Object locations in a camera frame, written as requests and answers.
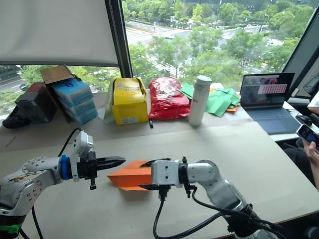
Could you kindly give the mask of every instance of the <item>laptop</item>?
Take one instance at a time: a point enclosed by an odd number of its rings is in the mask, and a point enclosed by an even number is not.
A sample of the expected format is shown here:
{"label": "laptop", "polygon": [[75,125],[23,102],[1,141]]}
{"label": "laptop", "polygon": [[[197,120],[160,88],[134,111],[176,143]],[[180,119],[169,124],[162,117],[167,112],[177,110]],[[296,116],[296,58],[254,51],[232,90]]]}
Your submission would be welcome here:
{"label": "laptop", "polygon": [[300,124],[283,108],[294,73],[245,75],[241,106],[268,133],[294,133]]}

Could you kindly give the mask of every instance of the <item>yellow box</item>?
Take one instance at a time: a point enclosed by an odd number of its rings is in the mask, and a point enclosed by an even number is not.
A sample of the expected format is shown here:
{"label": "yellow box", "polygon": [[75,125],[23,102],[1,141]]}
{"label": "yellow box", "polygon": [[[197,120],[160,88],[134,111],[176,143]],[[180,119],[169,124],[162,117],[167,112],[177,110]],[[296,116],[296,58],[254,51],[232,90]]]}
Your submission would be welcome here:
{"label": "yellow box", "polygon": [[112,111],[116,124],[146,122],[148,106],[146,90],[141,78],[116,78],[113,84]]}

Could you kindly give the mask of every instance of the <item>laptop keyboard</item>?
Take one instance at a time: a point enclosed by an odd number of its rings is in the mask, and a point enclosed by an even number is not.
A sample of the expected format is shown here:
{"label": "laptop keyboard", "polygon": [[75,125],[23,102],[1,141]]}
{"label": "laptop keyboard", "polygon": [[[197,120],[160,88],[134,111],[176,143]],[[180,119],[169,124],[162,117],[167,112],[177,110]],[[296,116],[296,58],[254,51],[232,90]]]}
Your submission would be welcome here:
{"label": "laptop keyboard", "polygon": [[287,110],[281,109],[263,109],[247,112],[254,120],[277,120],[290,118],[291,115]]}

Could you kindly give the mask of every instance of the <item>person's hand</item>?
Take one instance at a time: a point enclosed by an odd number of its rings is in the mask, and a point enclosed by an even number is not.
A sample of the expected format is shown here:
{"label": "person's hand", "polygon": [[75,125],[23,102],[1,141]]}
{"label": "person's hand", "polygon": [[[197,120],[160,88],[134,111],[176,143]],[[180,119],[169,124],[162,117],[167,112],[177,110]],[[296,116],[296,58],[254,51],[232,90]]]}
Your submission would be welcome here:
{"label": "person's hand", "polygon": [[316,151],[316,143],[311,142],[311,144],[307,143],[303,140],[305,152],[310,160],[310,163],[319,168],[319,154]]}

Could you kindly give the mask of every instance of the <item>desk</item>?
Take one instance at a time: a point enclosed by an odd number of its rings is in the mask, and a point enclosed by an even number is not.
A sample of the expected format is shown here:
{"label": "desk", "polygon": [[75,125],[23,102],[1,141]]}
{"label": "desk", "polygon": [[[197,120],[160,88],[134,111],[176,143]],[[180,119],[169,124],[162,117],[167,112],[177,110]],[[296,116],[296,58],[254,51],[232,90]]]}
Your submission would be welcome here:
{"label": "desk", "polygon": [[[97,157],[122,156],[127,160],[125,165],[133,160],[183,156],[189,162],[214,161],[224,177],[234,183],[254,204],[257,214],[266,220],[280,222],[317,211],[317,190],[256,122],[246,118],[242,109],[238,113],[241,117],[236,119],[225,115],[214,117],[214,121],[213,116],[206,114],[203,125],[197,129],[182,120],[156,122],[154,129],[150,129],[147,123],[105,125],[99,118],[83,128],[93,136]],[[0,178],[34,157],[55,156],[72,128],[61,117],[55,117],[51,124],[30,125],[14,131],[15,140],[3,147],[4,151],[1,149]],[[28,140],[27,148],[22,145],[24,140]],[[89,190],[89,182],[85,180],[78,183],[69,180],[46,189],[35,203],[45,238],[152,238],[153,221],[160,204],[158,194],[124,192],[114,187],[106,175],[121,167],[98,172],[95,191]],[[201,188],[198,198],[208,202]],[[183,189],[172,188],[158,231],[163,236],[172,235],[198,224],[212,213],[215,212],[187,199]],[[29,237],[38,238],[30,214],[23,228]],[[226,223],[218,219],[189,238],[210,239],[227,234]]]}

